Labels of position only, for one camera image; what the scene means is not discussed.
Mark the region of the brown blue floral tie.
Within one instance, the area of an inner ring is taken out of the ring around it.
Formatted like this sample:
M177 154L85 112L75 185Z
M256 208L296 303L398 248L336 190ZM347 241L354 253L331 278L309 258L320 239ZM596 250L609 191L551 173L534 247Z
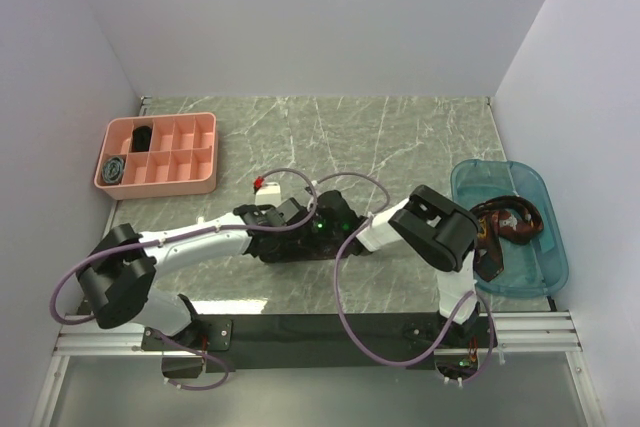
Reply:
M267 264L330 260L336 257L340 244L297 244L285 243L258 258Z

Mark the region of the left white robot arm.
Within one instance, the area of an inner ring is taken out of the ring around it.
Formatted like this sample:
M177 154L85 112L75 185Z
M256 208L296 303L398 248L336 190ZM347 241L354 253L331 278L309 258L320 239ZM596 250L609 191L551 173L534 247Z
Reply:
M187 349L200 339L198 314L186 296L158 290L158 278L212 258L259 256L298 233L314 214L289 198L276 208L242 205L172 230L137 233L123 224L99 243L76 278L100 328L136 323Z

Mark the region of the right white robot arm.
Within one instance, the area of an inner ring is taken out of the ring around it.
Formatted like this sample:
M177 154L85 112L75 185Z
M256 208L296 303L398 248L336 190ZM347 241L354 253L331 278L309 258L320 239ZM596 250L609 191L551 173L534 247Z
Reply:
M443 340L461 346L473 337L479 299L471 254L480 225L471 212L425 185L397 205L357 221L346 219L350 209L338 191L321 194L313 206L328 210L316 229L331 227L327 253L335 257L335 271L344 257L366 255L403 241L436 270Z

